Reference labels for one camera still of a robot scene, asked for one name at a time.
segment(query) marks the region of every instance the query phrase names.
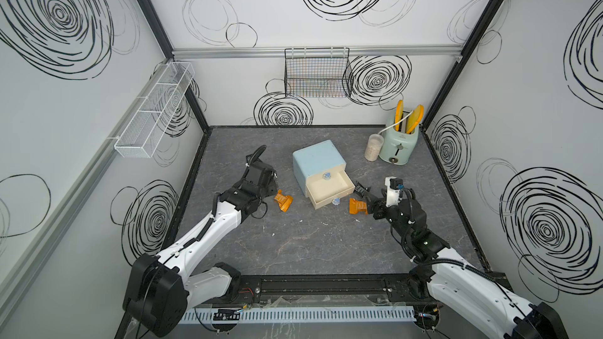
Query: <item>wire basket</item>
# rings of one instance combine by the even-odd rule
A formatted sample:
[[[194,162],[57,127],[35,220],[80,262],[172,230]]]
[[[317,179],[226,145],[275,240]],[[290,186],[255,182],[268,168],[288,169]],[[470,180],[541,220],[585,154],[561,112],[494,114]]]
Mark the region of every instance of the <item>wire basket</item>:
[[[150,158],[168,129],[195,71],[187,62],[170,62],[117,139],[124,157]]]
[[[285,49],[285,94],[348,97],[350,49]]]

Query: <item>orange plastic part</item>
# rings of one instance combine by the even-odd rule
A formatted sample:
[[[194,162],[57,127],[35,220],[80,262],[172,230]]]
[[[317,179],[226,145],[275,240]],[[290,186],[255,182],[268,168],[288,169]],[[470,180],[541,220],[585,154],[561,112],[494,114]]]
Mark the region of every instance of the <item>orange plastic part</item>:
[[[350,214],[355,215],[358,212],[365,212],[365,215],[368,215],[367,204],[362,200],[356,200],[354,198],[350,198]]]
[[[282,190],[276,193],[274,197],[274,201],[279,204],[279,208],[283,212],[287,212],[291,203],[293,203],[293,197],[291,195],[283,195],[281,194]]]

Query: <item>black wire basket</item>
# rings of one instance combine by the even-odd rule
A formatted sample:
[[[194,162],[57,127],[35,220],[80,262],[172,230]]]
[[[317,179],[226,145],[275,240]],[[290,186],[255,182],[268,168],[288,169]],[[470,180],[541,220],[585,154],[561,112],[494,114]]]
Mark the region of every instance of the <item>black wire basket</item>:
[[[285,49],[285,94],[348,97],[350,49]]]

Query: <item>orange object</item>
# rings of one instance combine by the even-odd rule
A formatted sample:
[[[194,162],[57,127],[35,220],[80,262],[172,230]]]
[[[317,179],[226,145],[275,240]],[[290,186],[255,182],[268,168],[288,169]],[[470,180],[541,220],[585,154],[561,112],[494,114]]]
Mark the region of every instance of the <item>orange object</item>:
[[[291,195],[283,195],[281,194],[282,190],[276,193],[274,197],[274,201],[279,204],[279,208],[283,212],[287,212],[291,203],[293,203],[293,197]]]
[[[424,110],[423,105],[418,105],[411,116],[406,119],[406,133],[411,133],[418,126],[418,123],[423,119]]]
[[[358,212],[365,212],[365,215],[368,215],[367,204],[362,200],[356,200],[354,198],[350,198],[350,214],[355,215]]]
[[[398,101],[398,106],[396,107],[396,117],[394,117],[394,123],[401,120],[403,114],[404,114],[404,102],[402,100],[400,100],[400,101]],[[402,126],[402,123],[396,124],[396,127],[394,127],[394,130],[400,131],[401,126]]]

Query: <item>aluminum rail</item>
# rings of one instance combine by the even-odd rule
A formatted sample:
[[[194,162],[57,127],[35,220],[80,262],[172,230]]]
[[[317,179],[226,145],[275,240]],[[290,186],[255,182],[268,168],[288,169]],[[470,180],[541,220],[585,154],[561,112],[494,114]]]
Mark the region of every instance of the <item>aluminum rail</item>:
[[[307,57],[331,57],[332,49],[349,49],[350,57],[381,55],[460,55],[463,45],[406,45],[406,46],[333,46],[333,47],[239,47],[206,49],[174,49],[174,59],[205,59],[221,57],[283,57],[285,50],[306,52]]]
[[[151,88],[165,71],[165,64],[168,61],[169,59],[164,60],[157,67],[151,79],[147,81],[138,94],[139,96],[145,96],[151,91]],[[71,189],[55,210],[48,215],[26,252],[19,258],[6,279],[0,283],[0,331],[2,331],[16,307],[34,283],[38,274],[40,274],[54,249],[71,227],[81,208],[84,207],[94,187],[117,155],[117,151],[113,148],[115,137],[121,134],[125,126],[130,123],[142,100],[141,98],[134,99],[129,109],[109,133],[109,138],[105,139],[84,171],[71,186]]]

